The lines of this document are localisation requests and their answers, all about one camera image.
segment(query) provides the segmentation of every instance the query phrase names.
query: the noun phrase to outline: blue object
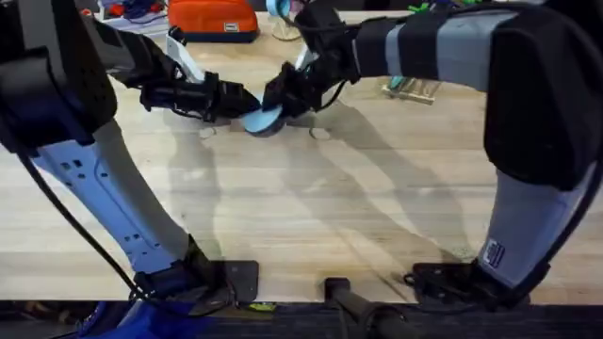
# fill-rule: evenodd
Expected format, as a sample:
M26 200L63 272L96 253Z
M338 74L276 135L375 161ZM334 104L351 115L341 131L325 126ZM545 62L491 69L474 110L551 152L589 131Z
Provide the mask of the blue object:
M186 314L194 306L193 303L164 302L175 312ZM200 332L215 320L205 316L186 318L170 315L157 310L154 306L141 302L132 309L122 324L115 330L96 336L80 336L80 339L195 339Z
M262 102L263 96L257 98L260 103ZM271 110L262 110L261 108L251 113L246 114L241 118L243 127L250 133L260 133L270 129L270 127L279 119L283 108L278 106Z
M123 18L132 20L145 16L156 0L125 0L123 1Z
M266 8L268 9L268 13L272 16L279 16L279 12L277 9L277 4L280 2L280 10L281 13L285 16L289 15L289 11L291 11L291 0L266 0Z

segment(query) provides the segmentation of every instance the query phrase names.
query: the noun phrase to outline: orange container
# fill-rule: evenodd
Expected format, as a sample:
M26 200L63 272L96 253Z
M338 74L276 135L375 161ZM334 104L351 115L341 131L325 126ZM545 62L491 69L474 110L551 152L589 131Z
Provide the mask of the orange container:
M259 34L246 0L171 0L168 18L188 41L252 42Z

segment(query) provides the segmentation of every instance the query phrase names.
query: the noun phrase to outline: blue cloth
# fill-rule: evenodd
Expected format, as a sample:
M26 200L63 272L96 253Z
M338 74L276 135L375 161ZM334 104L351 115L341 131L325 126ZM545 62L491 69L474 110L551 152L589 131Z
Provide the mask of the blue cloth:
M164 302L164 304L182 314L186 314L194 306L184 302ZM213 322L214 319L208 316L185 318L167 314L152 305L142 303L117 329L94 337L80 337L80 339L194 339Z
M156 0L125 0L123 1L123 17L125 19L137 19L149 12Z

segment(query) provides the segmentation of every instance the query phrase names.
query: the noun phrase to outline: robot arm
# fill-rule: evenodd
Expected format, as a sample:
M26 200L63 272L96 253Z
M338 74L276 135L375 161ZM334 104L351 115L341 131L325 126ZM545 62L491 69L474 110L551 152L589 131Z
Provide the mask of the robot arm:
M263 108L280 109L279 120L295 118L319 111L322 94L337 83L383 75L487 92L484 146L498 181L486 241L471 265L416 264L405 281L419 299L512 306L544 278L576 226L570 218L600 182L603 78L593 68L601 46L585 39L603 28L603 9L589 3L588 18L548 1L351 26L311 3L295 22L314 60L298 69L286 63L267 84Z
M151 40L80 16L71 1L3 1L0 26L5 147L25 153L89 208L126 253L144 293L164 298L223 283L136 168L113 119L117 102L106 73L140 89L147 109L195 111L205 121L239 118L259 107L257 99L215 73L188 81Z

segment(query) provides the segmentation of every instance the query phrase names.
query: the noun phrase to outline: black cable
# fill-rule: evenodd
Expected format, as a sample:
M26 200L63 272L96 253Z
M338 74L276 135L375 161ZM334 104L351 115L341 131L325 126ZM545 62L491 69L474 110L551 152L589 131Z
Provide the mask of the black cable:
M348 80L344 80L344 81L340 82L339 86L335 90L335 93L333 94L333 97L331 97L331 99L329 100L329 102L327 104L322 105L319 109L317 109L316 112L329 108L335 102L335 100L337 100L337 98L339 98L339 94L341 94L341 90L344 88L344 86L346 86L347 82L348 82Z
M149 19L144 22L136 22L136 21L133 21L132 19L127 19L127 18L124 18L124 19L129 21L131 24L150 24L155 20L163 19L163 18L166 18L167 16L168 16L167 14L159 15L159 16L154 17L153 19Z

